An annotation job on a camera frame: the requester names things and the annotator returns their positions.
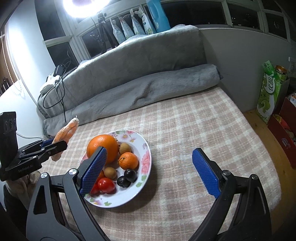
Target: light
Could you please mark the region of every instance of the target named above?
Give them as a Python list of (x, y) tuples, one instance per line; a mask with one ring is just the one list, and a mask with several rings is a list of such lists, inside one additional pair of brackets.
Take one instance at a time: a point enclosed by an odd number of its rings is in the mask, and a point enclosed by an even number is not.
[(102, 10), (109, 2), (110, 0), (92, 0), (89, 4), (77, 6), (73, 0), (64, 0), (63, 4), (66, 12), (72, 17), (87, 18)]

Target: bed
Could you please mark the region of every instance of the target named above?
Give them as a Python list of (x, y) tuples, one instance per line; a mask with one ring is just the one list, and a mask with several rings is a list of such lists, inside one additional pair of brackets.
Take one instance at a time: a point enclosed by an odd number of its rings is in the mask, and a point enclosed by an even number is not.
[[(197, 147), (234, 175), (257, 174), (270, 211), (281, 200), (279, 178), (266, 148), (218, 86), (81, 125), (62, 158), (45, 162), (40, 171), (60, 175), (78, 167), (91, 138), (119, 129), (136, 131), (146, 139), (152, 170), (142, 191), (127, 204), (112, 209), (89, 205), (111, 240), (180, 241), (193, 235), (214, 202), (192, 164)], [(60, 196), (76, 230), (65, 196)], [(227, 230), (237, 201), (236, 195), (221, 232)]]

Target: cardboard box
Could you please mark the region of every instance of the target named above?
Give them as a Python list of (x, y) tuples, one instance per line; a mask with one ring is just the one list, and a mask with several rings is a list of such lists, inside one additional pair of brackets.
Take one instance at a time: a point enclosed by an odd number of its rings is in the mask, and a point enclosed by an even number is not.
[[(296, 107), (285, 98), (284, 104), (281, 108), (279, 115), (286, 121), (290, 129), (296, 136)], [(296, 168), (296, 146), (285, 129), (277, 121), (274, 115), (271, 116), (268, 122), (268, 129), (275, 136), (283, 150), (285, 151), (290, 164), (293, 168)]]
[(261, 92), (256, 108), (257, 115), (267, 124), (271, 115), (281, 108), (290, 80), (276, 81), (269, 75), (263, 75)]

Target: white plate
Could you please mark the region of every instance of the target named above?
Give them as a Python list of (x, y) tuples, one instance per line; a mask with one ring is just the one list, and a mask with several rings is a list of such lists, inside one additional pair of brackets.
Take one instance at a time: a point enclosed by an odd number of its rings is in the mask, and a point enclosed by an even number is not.
[[(115, 137), (119, 144), (126, 142), (131, 146), (132, 152), (139, 159), (139, 167), (136, 170), (138, 176), (137, 180), (128, 188), (122, 188), (117, 185), (116, 180), (118, 177), (123, 176), (124, 170), (119, 167), (116, 160), (113, 163), (106, 165), (107, 167), (114, 167), (116, 169), (117, 178), (114, 180), (116, 192), (114, 194), (100, 194), (98, 196), (90, 196), (89, 194), (86, 194), (84, 197), (89, 203), (103, 208), (118, 207), (132, 200), (147, 182), (152, 165), (149, 146), (140, 134), (129, 130), (119, 130), (110, 132), (108, 135)], [(84, 154), (82, 161), (85, 159), (87, 159), (86, 153)]]

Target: window frame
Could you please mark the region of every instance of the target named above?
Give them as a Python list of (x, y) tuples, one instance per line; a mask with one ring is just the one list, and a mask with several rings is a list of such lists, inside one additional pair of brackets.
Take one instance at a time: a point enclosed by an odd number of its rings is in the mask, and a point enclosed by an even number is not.
[[(161, 0), (161, 2), (174, 2), (174, 1), (184, 1), (184, 0)], [(286, 16), (286, 13), (284, 13), (283, 9), (281, 8), (282, 12), (277, 12), (273, 10), (264, 9), (263, 3), (261, 0), (187, 0), (187, 1), (214, 1), (214, 2), (220, 2), (222, 4), (222, 9), (225, 15), (226, 19), (226, 25), (196, 25), (200, 29), (209, 29), (209, 28), (235, 28), (235, 29), (245, 29), (250, 31), (256, 31), (265, 33), (280, 39), (283, 39), (285, 41), (291, 42), (290, 39), (290, 31), (289, 31), (289, 22), (288, 18)], [(46, 47), (51, 47), (53, 45), (57, 45), (64, 42), (69, 42), (70, 47), (72, 48), (72, 51), (78, 61), (80, 63), (83, 60), (92, 59), (90, 56), (87, 47), (82, 39), (82, 36), (89, 32), (90, 30), (95, 28), (95, 24), (93, 23), (92, 19), (90, 17), (87, 17), (83, 19), (81, 22), (77, 22), (76, 18), (71, 17), (68, 15), (63, 7), (63, 3), (60, 0), (54, 0), (58, 17), (61, 22), (62, 28), (64, 29), (65, 35), (63, 37), (58, 37), (55, 39), (49, 39), (44, 41)], [(230, 11), (228, 8), (228, 4), (234, 4), (241, 7), (245, 7), (251, 10), (254, 10), (257, 12), (258, 21), (259, 21), (259, 29), (254, 28), (248, 28), (244, 26), (234, 26), (232, 23)], [(102, 9), (101, 12), (106, 13), (106, 21), (109, 21), (109, 19), (115, 18), (117, 15), (122, 15), (125, 13), (128, 13), (130, 9), (138, 9), (138, 7), (146, 6), (145, 0), (121, 0), (119, 2), (113, 3), (112, 5), (109, 5)], [(282, 38), (278, 35), (269, 33), (268, 29), (268, 23), (266, 18), (266, 13), (271, 13), (274, 15), (278, 15), (284, 18), (285, 26), (286, 26), (286, 32), (287, 32), (287, 39)], [(92, 16), (93, 20), (95, 21), (96, 25), (98, 25), (98, 19), (94, 16)]]

